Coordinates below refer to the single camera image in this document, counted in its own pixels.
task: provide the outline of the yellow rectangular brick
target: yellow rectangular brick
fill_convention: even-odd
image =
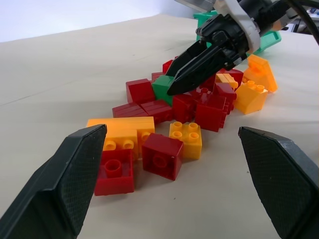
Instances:
[[[183,161],[187,161],[188,159],[197,160],[200,158],[202,140],[200,126],[198,124],[182,124],[178,121],[171,123],[169,126],[169,137],[184,142]]]

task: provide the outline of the green lego brick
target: green lego brick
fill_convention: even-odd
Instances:
[[[217,15],[216,11],[206,12],[206,13],[195,13],[194,18],[198,20],[197,26],[200,27],[206,22],[211,16]],[[263,52],[265,49],[277,44],[281,41],[281,35],[277,31],[269,31],[263,35],[260,39],[260,48],[254,52],[255,55]]]
[[[162,99],[170,106],[172,105],[173,97],[167,94],[167,91],[173,83],[174,77],[172,76],[160,76],[152,83],[152,87],[157,100]]]

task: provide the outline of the red lego brick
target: red lego brick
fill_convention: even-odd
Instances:
[[[126,117],[147,117],[149,116],[143,109],[136,103],[129,103],[122,106],[112,108],[114,118]]]
[[[226,97],[226,101],[229,103],[227,114],[229,115],[234,110],[234,101],[237,99],[236,93],[231,86],[227,83],[215,83],[214,95]]]
[[[154,123],[162,123],[173,119],[173,110],[164,100],[151,101],[141,104],[142,109],[149,115],[154,117]]]
[[[126,82],[128,103],[142,104],[155,100],[152,84],[148,79]]]
[[[165,62],[163,64],[163,72],[164,72],[164,74],[166,74],[166,72],[168,71],[168,69],[169,69],[170,65],[172,64],[172,62],[173,62],[173,60],[169,60],[169,61],[167,61],[167,62]]]
[[[202,129],[218,132],[219,128],[224,127],[228,106],[226,97],[209,95],[208,101],[197,104],[195,123]]]
[[[213,76],[209,77],[204,83],[202,83],[199,86],[199,88],[207,88],[209,91],[213,91],[215,80],[216,80],[216,74],[214,74]]]
[[[102,152],[95,196],[134,192],[133,154],[131,149]]]
[[[221,69],[218,73],[221,73],[221,74],[229,74],[231,77],[234,78],[234,80],[236,82],[238,82],[238,87],[240,87],[241,85],[241,82],[243,81],[243,76],[244,76],[244,73],[239,71],[239,70],[236,70],[236,69],[231,69],[230,71],[226,71],[225,69]]]
[[[151,83],[155,82],[156,79],[162,75],[165,75],[164,72],[155,72],[152,73],[152,79],[151,79]]]
[[[183,142],[151,133],[142,145],[143,169],[175,180],[182,163]]]
[[[195,117],[196,104],[191,95],[173,96],[173,117],[181,123],[191,122]]]

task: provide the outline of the yellow lego brick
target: yellow lego brick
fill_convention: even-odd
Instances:
[[[169,137],[184,142],[183,160],[199,159],[202,147],[200,126],[196,123],[182,124],[171,123],[169,126]]]
[[[118,129],[106,134],[103,151],[132,149],[134,159],[139,158],[138,133],[136,129]]]
[[[238,88],[238,82],[230,74],[216,74],[216,82],[228,83],[233,90]]]
[[[142,144],[147,140],[150,133],[155,133],[153,117],[89,119],[87,127],[97,124],[106,124],[107,138],[116,136],[119,130],[135,129],[138,136],[139,153],[142,152]]]
[[[269,62],[256,55],[250,55],[247,60],[249,67],[244,71],[243,82],[254,81],[257,85],[264,86],[266,90],[275,92],[278,86]]]
[[[238,87],[236,94],[237,99],[234,102],[234,107],[246,115],[263,108],[268,91],[264,86],[248,81]]]

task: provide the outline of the duplo block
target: duplo block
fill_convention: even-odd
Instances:
[[[234,80],[238,83],[238,87],[240,87],[243,81],[244,73],[236,69],[231,69],[229,71],[221,69],[220,71],[218,71],[218,73],[231,75],[231,77],[234,78]]]
[[[149,116],[143,109],[136,103],[128,103],[122,106],[112,108],[114,118],[124,117],[146,117]]]
[[[214,94],[226,97],[226,101],[229,103],[227,114],[234,109],[234,101],[237,99],[237,95],[231,86],[227,83],[215,83]]]
[[[152,79],[151,79],[151,83],[155,82],[155,80],[162,76],[162,75],[165,75],[163,72],[155,72],[155,73],[152,73]]]
[[[195,117],[196,104],[191,95],[173,96],[173,117],[176,121],[191,122]]]
[[[108,130],[106,139],[117,136],[119,130],[135,129],[138,135],[139,153],[149,134],[155,132],[153,117],[89,119],[87,127],[97,124],[106,125]]]
[[[181,167],[183,142],[151,133],[142,145],[143,169],[175,180]]]
[[[167,61],[167,62],[165,62],[163,64],[163,72],[164,72],[164,74],[166,74],[166,72],[168,71],[168,69],[171,66],[172,62],[173,62],[173,60],[169,60],[169,61]]]
[[[139,158],[138,132],[136,129],[117,129],[106,135],[104,151],[131,149],[134,160]]]
[[[126,82],[128,103],[142,104],[155,100],[152,84],[148,79]]]
[[[197,104],[195,123],[202,129],[218,132],[219,128],[224,127],[228,108],[226,97],[210,95],[205,104]]]
[[[173,83],[174,77],[160,76],[152,83],[152,87],[157,100],[164,100],[170,106],[172,105],[172,96],[167,94],[167,91]]]
[[[268,91],[264,86],[256,85],[254,81],[248,81],[241,84],[236,94],[237,99],[234,106],[246,115],[263,108]]]
[[[244,72],[243,82],[254,81],[256,85],[264,86],[269,92],[275,92],[278,86],[269,62],[256,55],[250,55],[247,60],[248,69]]]
[[[103,151],[95,196],[134,192],[132,150]]]
[[[238,83],[230,74],[216,74],[216,82],[228,83],[234,90],[238,88]]]
[[[171,121],[173,119],[172,107],[164,100],[151,101],[141,104],[143,110],[154,117],[154,123],[162,123],[164,121]]]
[[[202,140],[200,126],[196,123],[182,124],[171,123],[169,126],[169,137],[179,139],[184,143],[183,161],[187,159],[197,160],[200,158]]]

